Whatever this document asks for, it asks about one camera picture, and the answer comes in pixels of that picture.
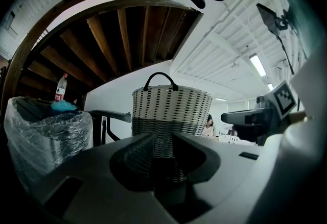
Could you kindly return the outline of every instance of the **wooden staircase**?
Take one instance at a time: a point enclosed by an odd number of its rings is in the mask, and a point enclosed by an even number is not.
[[[171,60],[200,12],[167,0],[119,0],[87,9],[51,30],[29,53],[16,95],[65,99],[144,67]]]

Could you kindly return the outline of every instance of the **basket handle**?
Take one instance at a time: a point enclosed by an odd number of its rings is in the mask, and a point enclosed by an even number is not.
[[[178,91],[178,85],[174,83],[173,79],[171,79],[167,74],[163,73],[163,72],[155,72],[153,75],[151,75],[147,81],[147,83],[145,84],[143,91],[148,91],[148,87],[149,87],[149,83],[151,81],[151,79],[153,77],[155,77],[157,74],[161,74],[163,76],[166,76],[166,78],[170,81],[170,83],[173,86],[173,91]]]

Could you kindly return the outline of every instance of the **black cable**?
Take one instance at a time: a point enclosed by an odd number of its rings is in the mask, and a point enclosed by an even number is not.
[[[278,40],[281,42],[281,44],[282,44],[282,48],[283,48],[283,51],[284,51],[284,53],[285,53],[287,63],[288,63],[288,65],[289,65],[290,69],[291,69],[291,73],[292,73],[292,75],[294,75],[294,70],[293,70],[292,64],[291,64],[291,62],[290,62],[290,59],[288,58],[288,54],[287,54],[287,52],[286,52],[285,46],[284,46],[284,44],[283,44],[283,41],[281,40],[281,38],[280,38],[279,36],[277,36],[277,39],[278,39]]]

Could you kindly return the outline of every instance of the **fluorescent light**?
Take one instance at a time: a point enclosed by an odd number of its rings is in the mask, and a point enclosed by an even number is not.
[[[266,75],[266,71],[259,57],[256,54],[250,56],[250,61],[253,63],[253,65],[255,66],[256,70],[258,71],[261,77]]]
[[[274,88],[274,87],[272,86],[272,84],[271,84],[271,83],[270,83],[270,84],[268,84],[267,86],[268,86],[269,90],[271,90],[271,91],[272,91],[272,89]]]

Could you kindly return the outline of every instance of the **clear plastic bag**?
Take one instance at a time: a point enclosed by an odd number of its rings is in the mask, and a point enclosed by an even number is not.
[[[11,158],[25,190],[61,163],[92,147],[92,117],[68,112],[37,122],[24,119],[15,97],[8,101],[4,128]]]

